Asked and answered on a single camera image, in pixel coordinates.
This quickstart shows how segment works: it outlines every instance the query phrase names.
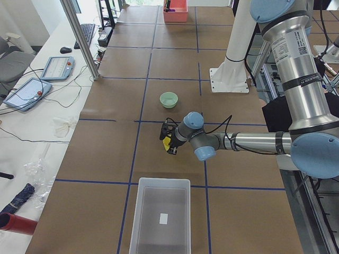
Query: green bowl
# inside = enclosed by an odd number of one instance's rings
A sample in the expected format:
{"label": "green bowl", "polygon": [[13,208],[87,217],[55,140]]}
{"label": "green bowl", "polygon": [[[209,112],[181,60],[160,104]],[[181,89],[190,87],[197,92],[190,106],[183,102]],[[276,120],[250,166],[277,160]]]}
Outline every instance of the green bowl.
{"label": "green bowl", "polygon": [[160,96],[160,102],[165,108],[175,107],[178,102],[178,96],[172,92],[165,92]]}

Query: black keyboard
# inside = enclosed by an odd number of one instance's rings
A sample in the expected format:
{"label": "black keyboard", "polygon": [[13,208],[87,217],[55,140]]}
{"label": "black keyboard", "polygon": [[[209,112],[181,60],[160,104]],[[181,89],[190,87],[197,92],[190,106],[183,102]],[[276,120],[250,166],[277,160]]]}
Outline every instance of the black keyboard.
{"label": "black keyboard", "polygon": [[[92,36],[95,30],[95,24],[81,24],[81,30],[83,31],[83,34],[87,41],[87,45],[89,46],[91,44]],[[74,44],[74,49],[79,48],[80,48],[79,43],[76,41]]]}

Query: tablet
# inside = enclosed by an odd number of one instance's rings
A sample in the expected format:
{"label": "tablet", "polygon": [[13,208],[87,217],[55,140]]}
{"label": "tablet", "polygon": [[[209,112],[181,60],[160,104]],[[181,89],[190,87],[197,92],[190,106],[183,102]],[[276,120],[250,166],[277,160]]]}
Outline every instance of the tablet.
{"label": "tablet", "polygon": [[20,111],[27,111],[46,96],[51,88],[51,83],[37,78],[31,78],[15,92],[10,93],[7,98],[4,99],[4,104]]}
{"label": "tablet", "polygon": [[73,66],[73,57],[50,57],[40,78],[46,81],[66,80],[72,72]]}

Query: white table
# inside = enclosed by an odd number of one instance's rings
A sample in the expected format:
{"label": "white table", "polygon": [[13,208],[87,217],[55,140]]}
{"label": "white table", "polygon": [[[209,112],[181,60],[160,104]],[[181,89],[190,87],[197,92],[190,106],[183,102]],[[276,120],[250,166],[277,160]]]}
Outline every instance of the white table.
{"label": "white table", "polygon": [[[92,17],[86,19],[86,17],[79,16],[78,18],[81,23],[93,23],[94,21]],[[93,56],[96,55],[99,48],[99,45],[97,45],[98,37],[98,30],[96,29],[90,46]],[[86,66],[86,62],[79,49],[73,49],[73,51],[68,54],[60,54],[59,50],[61,47],[67,46],[73,48],[74,43],[75,37],[68,20],[64,20],[55,29],[31,63],[33,69],[41,69],[45,67],[45,64],[51,56],[74,57],[75,66],[72,74],[66,81],[52,83],[53,88],[51,92],[68,84],[80,73],[82,67]],[[36,77],[36,75],[33,72],[25,75],[19,80],[15,88],[20,87],[31,77]],[[89,69],[86,68],[76,81],[82,87],[82,90],[79,98],[77,98],[69,108],[63,108],[56,102],[42,100],[34,108],[25,113],[16,111],[0,115],[0,120],[3,121],[0,127],[8,132],[14,133],[22,139],[69,141],[74,130],[70,129],[64,138],[55,137],[53,134],[53,118],[60,117],[67,119],[68,117],[74,117],[76,120],[79,119],[79,114],[85,104],[93,82]],[[57,100],[63,105],[69,105],[76,98],[79,89],[79,86],[72,82],[63,89],[51,94],[48,98]],[[0,106],[0,114],[10,111],[2,110],[4,108],[7,108],[7,106],[2,104]],[[68,146],[67,143],[23,142],[2,130],[0,130],[0,142],[0,172],[14,175],[14,179],[12,180],[0,178],[0,210],[23,189],[26,183],[30,182],[30,177],[25,173],[25,164],[37,162],[41,158],[44,150],[48,148],[46,156],[43,159],[46,163],[46,172],[44,175],[46,182],[53,181]],[[30,198],[16,214],[33,220],[39,220],[42,209],[36,208],[36,204],[37,201],[35,201],[34,198]],[[0,253],[25,253],[31,238],[29,235],[0,231]]]}

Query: black mouse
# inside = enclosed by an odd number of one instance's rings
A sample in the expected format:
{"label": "black mouse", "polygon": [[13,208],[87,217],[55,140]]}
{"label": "black mouse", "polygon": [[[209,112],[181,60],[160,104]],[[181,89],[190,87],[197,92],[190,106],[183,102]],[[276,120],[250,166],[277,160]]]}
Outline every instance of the black mouse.
{"label": "black mouse", "polygon": [[61,54],[66,54],[66,53],[71,53],[71,52],[72,52],[72,48],[69,48],[69,47],[62,47],[60,49]]}

